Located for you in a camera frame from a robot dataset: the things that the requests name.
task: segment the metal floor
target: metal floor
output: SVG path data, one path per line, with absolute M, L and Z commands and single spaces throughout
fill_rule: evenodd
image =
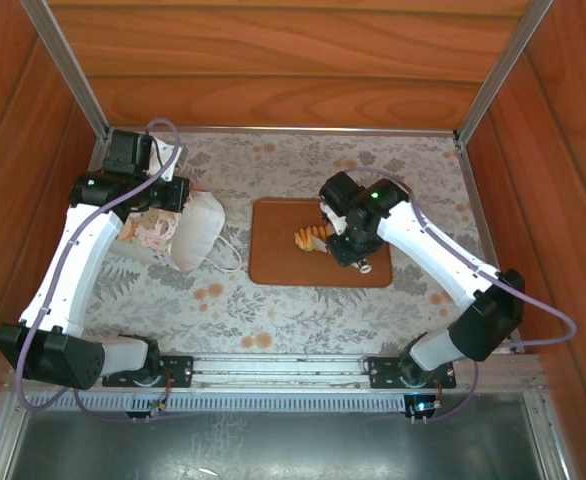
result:
M 521 395 L 479 395 L 450 419 L 389 414 L 199 413 L 151 425 L 79 412 L 27 420 L 11 479 L 536 479 Z

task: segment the croissant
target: croissant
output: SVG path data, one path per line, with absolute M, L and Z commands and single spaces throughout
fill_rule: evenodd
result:
M 300 228 L 299 231 L 295 232 L 293 237 L 295 238 L 295 244 L 306 252 L 314 250 L 313 241 L 311 236 L 317 237 L 326 243 L 326 239 L 331 235 L 329 227 L 320 225 L 317 227 L 306 227 Z

